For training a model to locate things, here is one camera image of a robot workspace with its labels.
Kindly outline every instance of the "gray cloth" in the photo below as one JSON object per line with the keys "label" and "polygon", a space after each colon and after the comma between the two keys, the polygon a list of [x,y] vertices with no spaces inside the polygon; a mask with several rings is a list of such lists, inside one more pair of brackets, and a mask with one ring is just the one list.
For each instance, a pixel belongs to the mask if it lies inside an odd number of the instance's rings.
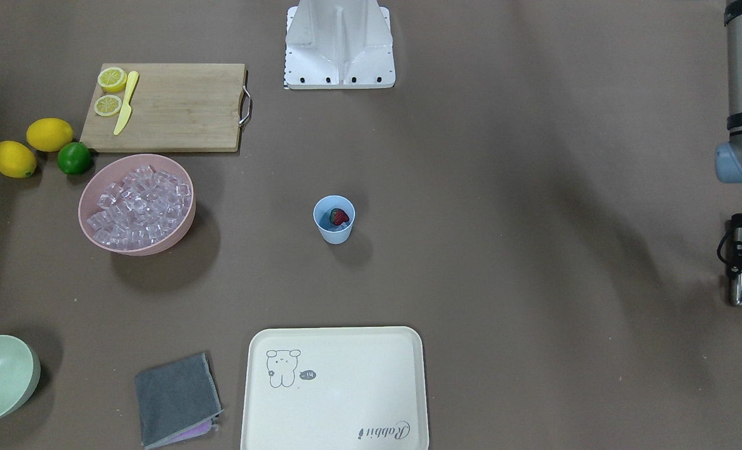
{"label": "gray cloth", "polygon": [[213,423],[222,412],[203,353],[141,371],[134,387],[146,450],[176,442],[183,433]]}

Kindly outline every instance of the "light green bowl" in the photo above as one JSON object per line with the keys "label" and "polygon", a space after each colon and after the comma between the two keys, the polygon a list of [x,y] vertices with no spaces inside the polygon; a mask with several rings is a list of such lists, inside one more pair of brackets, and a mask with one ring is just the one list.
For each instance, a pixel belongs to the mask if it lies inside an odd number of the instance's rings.
{"label": "light green bowl", "polygon": [[14,336],[0,335],[0,417],[20,408],[37,387],[40,361]]}

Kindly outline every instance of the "strawberry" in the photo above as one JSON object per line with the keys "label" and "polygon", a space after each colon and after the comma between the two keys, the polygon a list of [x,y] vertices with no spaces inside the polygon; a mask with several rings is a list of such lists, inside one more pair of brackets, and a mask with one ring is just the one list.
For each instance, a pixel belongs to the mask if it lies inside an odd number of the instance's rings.
{"label": "strawberry", "polygon": [[343,222],[348,222],[348,214],[340,208],[334,208],[329,214],[329,222],[337,227]]}

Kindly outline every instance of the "white tray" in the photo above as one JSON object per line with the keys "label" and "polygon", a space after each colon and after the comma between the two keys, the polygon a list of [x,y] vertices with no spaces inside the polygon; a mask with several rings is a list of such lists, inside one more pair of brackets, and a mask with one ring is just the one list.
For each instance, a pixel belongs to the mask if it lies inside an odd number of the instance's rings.
{"label": "white tray", "polygon": [[426,450],[423,346],[408,327],[280,328],[248,349],[242,450]]}

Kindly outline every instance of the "cutting board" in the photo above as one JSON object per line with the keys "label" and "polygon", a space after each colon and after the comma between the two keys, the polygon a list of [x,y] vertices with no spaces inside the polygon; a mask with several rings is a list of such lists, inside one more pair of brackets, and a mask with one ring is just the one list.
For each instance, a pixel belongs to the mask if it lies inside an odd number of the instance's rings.
{"label": "cutting board", "polygon": [[[138,71],[131,118],[115,136],[118,114],[101,117],[93,105],[108,94],[96,83],[82,136],[99,152],[237,151],[244,64],[141,64],[107,62],[101,69]],[[121,99],[124,91],[116,93]]]}

